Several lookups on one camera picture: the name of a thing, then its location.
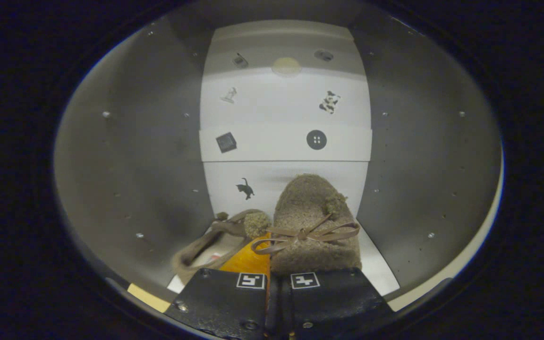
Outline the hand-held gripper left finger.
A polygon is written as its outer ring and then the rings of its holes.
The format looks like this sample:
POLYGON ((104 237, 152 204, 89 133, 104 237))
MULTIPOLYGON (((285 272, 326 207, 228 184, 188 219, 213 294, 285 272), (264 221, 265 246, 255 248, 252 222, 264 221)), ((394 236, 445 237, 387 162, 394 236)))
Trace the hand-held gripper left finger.
POLYGON ((224 236, 206 248, 204 260, 187 281, 173 278, 177 297, 164 314, 195 333, 229 340, 265 339, 270 257, 251 250, 251 243, 224 236))

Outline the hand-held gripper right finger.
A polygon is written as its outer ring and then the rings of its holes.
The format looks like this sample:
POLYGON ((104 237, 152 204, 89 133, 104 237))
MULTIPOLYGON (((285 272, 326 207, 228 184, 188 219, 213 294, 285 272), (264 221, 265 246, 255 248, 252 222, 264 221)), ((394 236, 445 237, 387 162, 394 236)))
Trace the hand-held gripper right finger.
POLYGON ((393 310, 357 268, 273 278, 272 340, 356 340, 384 327, 393 310))

